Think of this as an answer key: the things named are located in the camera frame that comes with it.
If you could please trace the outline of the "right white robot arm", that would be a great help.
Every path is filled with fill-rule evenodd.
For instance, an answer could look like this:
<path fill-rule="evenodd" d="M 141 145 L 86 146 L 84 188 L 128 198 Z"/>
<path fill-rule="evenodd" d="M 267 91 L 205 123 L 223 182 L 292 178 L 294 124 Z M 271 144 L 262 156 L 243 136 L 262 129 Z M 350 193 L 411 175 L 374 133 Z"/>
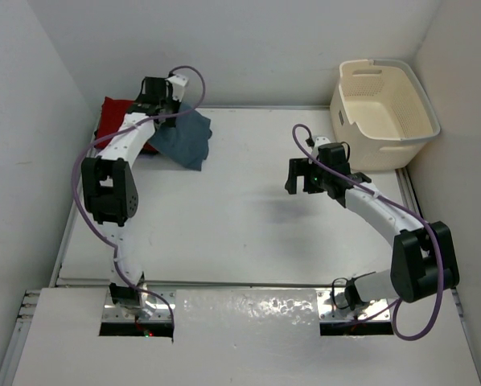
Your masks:
<path fill-rule="evenodd" d="M 440 277 L 446 290 L 459 284 L 453 239 L 446 224 L 423 224 L 407 211 L 386 203 L 367 175 L 351 170 L 348 149 L 342 143 L 313 136 L 306 144 L 312 155 L 289 161 L 287 192 L 296 194 L 297 179 L 303 177 L 306 193 L 327 193 L 370 224 L 392 248 L 389 269 L 346 281 L 343 296 L 347 308 L 356 310 L 382 298 L 412 303 L 436 294 Z"/>

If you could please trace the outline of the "black garment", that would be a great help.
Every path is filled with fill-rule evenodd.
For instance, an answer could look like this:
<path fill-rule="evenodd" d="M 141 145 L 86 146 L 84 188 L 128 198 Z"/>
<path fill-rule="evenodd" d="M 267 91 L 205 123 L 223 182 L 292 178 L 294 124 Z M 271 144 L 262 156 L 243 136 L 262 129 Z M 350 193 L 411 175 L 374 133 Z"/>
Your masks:
<path fill-rule="evenodd" d="M 142 149 L 139 152 L 141 156 L 155 156 L 159 154 L 158 150 L 156 150 L 152 145 L 149 143 L 145 143 Z"/>

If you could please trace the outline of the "red garment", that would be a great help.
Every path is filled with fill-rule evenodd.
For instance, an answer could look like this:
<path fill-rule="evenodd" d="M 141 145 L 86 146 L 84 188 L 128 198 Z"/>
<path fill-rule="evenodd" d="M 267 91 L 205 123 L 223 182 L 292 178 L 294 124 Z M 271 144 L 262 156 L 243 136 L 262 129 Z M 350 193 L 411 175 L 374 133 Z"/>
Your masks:
<path fill-rule="evenodd" d="M 116 133 L 122 125 L 128 108 L 133 104 L 132 100 L 113 99 L 106 96 L 101 106 L 101 115 L 95 139 Z"/>

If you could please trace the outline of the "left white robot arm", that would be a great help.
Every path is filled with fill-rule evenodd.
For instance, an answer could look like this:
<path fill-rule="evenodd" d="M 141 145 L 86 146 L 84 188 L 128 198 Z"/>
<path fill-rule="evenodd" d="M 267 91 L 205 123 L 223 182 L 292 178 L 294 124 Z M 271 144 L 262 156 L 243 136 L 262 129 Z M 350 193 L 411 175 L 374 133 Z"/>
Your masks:
<path fill-rule="evenodd" d="M 126 309 L 142 308 L 147 297 L 143 270 L 126 240 L 139 205 L 131 166 L 156 130 L 175 119 L 188 82 L 175 72 L 166 78 L 145 77 L 115 136 L 98 155 L 81 163 L 85 210 L 113 248 L 110 295 L 115 305 Z"/>

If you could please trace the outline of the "teal shirt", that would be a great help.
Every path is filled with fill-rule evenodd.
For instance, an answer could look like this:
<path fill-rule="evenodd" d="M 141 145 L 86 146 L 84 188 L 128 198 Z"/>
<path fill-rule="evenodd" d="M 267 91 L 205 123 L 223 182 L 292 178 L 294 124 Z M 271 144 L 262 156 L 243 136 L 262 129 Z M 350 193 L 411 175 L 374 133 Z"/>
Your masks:
<path fill-rule="evenodd" d="M 211 120 L 186 103 L 179 111 L 188 113 L 177 117 L 173 126 L 161 125 L 147 143 L 180 166 L 201 171 L 209 154 Z"/>

